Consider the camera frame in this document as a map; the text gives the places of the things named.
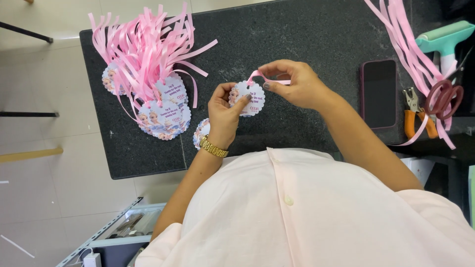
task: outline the charger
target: charger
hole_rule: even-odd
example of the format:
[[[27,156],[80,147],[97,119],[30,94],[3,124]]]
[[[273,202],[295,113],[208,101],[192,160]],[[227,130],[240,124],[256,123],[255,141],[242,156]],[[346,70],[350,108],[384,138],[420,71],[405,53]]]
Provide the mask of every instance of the charger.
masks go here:
[[[83,259],[84,267],[102,267],[101,264],[101,254],[99,253],[89,253]]]

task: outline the black granite countertop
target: black granite countertop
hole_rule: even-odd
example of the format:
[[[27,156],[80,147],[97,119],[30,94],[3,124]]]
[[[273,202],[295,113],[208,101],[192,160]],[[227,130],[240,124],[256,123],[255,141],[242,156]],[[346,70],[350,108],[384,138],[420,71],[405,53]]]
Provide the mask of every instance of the black granite countertop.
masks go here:
[[[434,23],[440,21],[436,0],[414,3],[407,0],[405,5],[416,33],[432,29]],[[196,28],[194,49],[214,39],[218,44],[190,60],[209,72],[208,77],[182,68],[196,79],[198,108],[191,109],[190,128],[171,141],[162,141],[141,131],[124,112],[116,96],[104,89],[101,75],[107,65],[92,45],[92,31],[80,32],[112,179],[187,169],[197,153],[193,133],[198,123],[208,117],[207,103],[216,86],[247,80],[265,63],[283,58],[307,62],[329,88],[359,110],[361,64],[388,58],[399,62],[383,23],[363,0],[278,0],[193,14],[193,23]],[[399,63],[398,76],[399,91],[413,85]],[[182,79],[189,98],[193,99],[191,79],[188,76]],[[396,126],[375,130],[385,144],[405,141],[401,96],[402,93],[398,94]],[[128,103],[125,96],[122,102]],[[131,112],[129,105],[124,104],[124,107]],[[316,111],[295,107],[270,92],[266,92],[266,103],[259,114],[240,118],[229,156],[262,151],[266,147],[338,151]]]

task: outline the smartphone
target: smartphone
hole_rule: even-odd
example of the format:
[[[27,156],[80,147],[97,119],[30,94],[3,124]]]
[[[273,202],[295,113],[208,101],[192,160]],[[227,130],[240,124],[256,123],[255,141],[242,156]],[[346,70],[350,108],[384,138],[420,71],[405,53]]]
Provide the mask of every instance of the smartphone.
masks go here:
[[[371,129],[396,125],[396,62],[365,62],[361,66],[360,115]]]

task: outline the orange handle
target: orange handle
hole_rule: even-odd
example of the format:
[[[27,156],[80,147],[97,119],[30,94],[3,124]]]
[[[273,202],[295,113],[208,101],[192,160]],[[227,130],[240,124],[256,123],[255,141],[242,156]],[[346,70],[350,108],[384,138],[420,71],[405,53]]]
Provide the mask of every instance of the orange handle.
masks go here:
[[[417,113],[417,116],[419,116],[419,118],[422,121],[424,121],[424,117],[426,116],[426,113],[425,112]],[[436,125],[434,124],[434,121],[431,118],[427,120],[426,130],[429,135],[429,138],[436,138],[439,136],[439,134],[437,133]]]
[[[416,133],[414,132],[414,119],[416,118],[416,113],[410,110],[404,111],[404,132],[406,136],[411,139]]]

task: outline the woman's left hand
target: woman's left hand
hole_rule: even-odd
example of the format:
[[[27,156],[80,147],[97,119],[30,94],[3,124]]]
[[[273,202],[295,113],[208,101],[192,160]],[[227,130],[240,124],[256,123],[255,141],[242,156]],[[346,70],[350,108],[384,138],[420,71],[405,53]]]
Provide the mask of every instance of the woman's left hand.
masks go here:
[[[249,103],[251,95],[239,99],[233,107],[229,106],[229,92],[236,83],[220,84],[208,102],[210,130],[208,141],[214,146],[227,150],[236,137],[239,114]]]

